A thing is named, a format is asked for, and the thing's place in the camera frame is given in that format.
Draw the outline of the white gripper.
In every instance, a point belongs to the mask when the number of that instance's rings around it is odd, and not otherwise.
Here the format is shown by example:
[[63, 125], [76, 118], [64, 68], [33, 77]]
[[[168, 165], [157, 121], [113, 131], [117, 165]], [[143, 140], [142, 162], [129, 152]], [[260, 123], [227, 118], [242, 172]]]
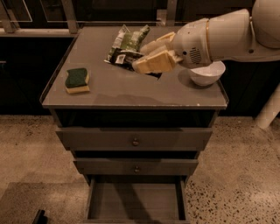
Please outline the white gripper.
[[179, 62], [187, 68], [209, 66], [208, 25], [209, 20], [203, 18], [182, 26], [176, 34], [169, 32], [142, 46], [140, 53], [146, 56], [134, 61], [133, 69], [139, 74], [159, 74], [170, 72]]

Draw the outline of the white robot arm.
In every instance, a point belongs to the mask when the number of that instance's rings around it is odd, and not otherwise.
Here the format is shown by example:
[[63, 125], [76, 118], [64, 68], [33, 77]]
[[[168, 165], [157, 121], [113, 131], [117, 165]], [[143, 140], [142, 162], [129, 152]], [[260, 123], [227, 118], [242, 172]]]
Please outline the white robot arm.
[[280, 0], [255, 0], [252, 10], [185, 24], [140, 49], [132, 63], [139, 74], [170, 72], [176, 65], [201, 80], [221, 74], [225, 60], [266, 62], [280, 60]]

